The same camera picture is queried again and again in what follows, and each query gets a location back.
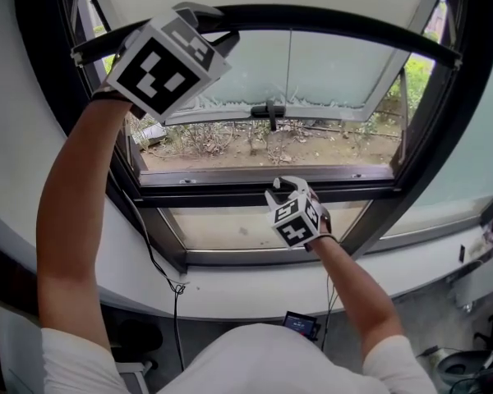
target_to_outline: shirt sleeve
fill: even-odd
[[[436,394],[435,386],[404,336],[378,343],[363,362],[363,373],[379,379],[393,394]]]
[[[110,352],[86,339],[42,328],[45,394],[128,394]]]

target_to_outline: gray floor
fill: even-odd
[[[434,345],[460,350],[483,348],[480,341],[475,341],[473,344],[472,336],[474,332],[489,333],[487,318],[493,314],[493,293],[479,300],[468,314],[454,306],[449,289],[450,284],[447,279],[394,300],[415,353],[422,353]],[[127,311],[113,309],[106,309],[105,313],[108,330],[123,319],[135,317]],[[157,323],[164,335],[162,347],[150,354],[159,363],[159,369],[151,371],[146,378],[150,392],[156,392],[180,373],[173,338],[173,321],[170,318],[137,316]],[[325,316],[321,317],[320,321],[323,324]],[[189,364],[212,341],[239,325],[245,325],[245,323],[181,320],[179,331],[186,363]],[[343,312],[331,315],[325,353],[337,365],[354,372],[361,370],[362,360],[359,355],[357,335]]]

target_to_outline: window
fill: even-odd
[[[76,76],[62,79],[59,95],[51,94],[49,80],[39,80],[66,132],[80,115],[70,107],[105,75],[106,57],[139,26],[132,22],[160,11],[158,0],[84,1],[90,6],[78,5],[76,24],[87,40],[76,39],[74,48],[62,48],[69,34],[81,32],[68,28],[73,11],[17,7],[38,22],[67,16],[54,36],[44,34],[30,47],[51,49],[65,71],[70,52],[79,65]],[[171,7],[186,0],[160,1]],[[395,223],[385,238],[435,225],[436,210],[406,212],[480,100],[493,63],[493,0],[195,1],[235,5],[218,7],[222,15],[213,25],[200,24],[209,39],[239,32],[229,58],[233,69],[165,124],[128,117],[112,162],[117,184],[108,183],[126,215],[120,189],[133,200],[155,248],[174,267],[186,271],[197,263],[191,254],[202,250],[226,258],[242,250],[246,260],[239,265],[271,250],[278,253],[272,263],[312,260],[296,259],[303,250],[282,248],[265,225],[264,191],[281,175],[307,179],[329,206],[336,236],[356,256]],[[264,6],[247,6],[252,3]],[[476,30],[484,39],[465,33]],[[43,66],[34,62],[34,69],[44,76]],[[284,107],[275,131],[260,115],[268,101]],[[444,222],[476,215],[484,202],[450,206]]]

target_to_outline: person's right arm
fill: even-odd
[[[393,302],[375,280],[331,238],[310,242],[332,279],[351,324],[362,339],[362,356],[387,337],[403,335]]]

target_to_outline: dirt ground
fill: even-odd
[[[399,135],[396,125],[378,125],[380,134]],[[277,131],[269,136],[270,150],[262,140],[254,141],[247,132],[237,131],[223,152],[200,156],[195,149],[174,153],[167,144],[150,146],[141,155],[151,171],[206,169],[217,167],[272,167],[274,165],[362,165],[389,163],[399,146],[399,138],[383,135],[342,134],[333,131],[304,130],[301,135]],[[283,140],[283,152],[280,146]]]

